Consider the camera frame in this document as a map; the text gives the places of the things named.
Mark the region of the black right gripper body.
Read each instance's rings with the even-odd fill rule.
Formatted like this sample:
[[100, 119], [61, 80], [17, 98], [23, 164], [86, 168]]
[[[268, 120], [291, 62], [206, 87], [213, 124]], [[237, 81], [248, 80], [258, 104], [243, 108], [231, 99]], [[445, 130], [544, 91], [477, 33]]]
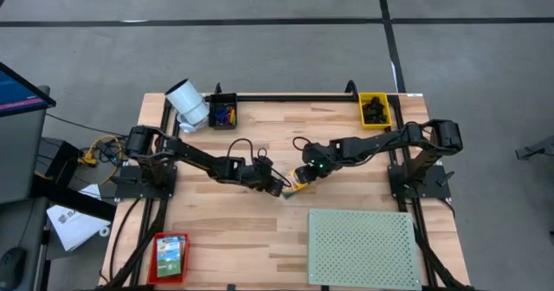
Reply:
[[337, 164], [332, 156], [333, 150], [329, 146], [313, 143], [310, 162], [313, 167], [319, 168], [318, 178], [325, 178], [337, 170]]

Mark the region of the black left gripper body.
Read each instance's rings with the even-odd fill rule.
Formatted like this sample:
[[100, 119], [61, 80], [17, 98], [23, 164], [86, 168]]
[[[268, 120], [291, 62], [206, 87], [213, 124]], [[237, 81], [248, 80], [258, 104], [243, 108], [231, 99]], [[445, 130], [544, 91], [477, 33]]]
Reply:
[[242, 169], [241, 185], [268, 193], [267, 189], [272, 186], [273, 182], [272, 176], [272, 166], [269, 164], [246, 165]]

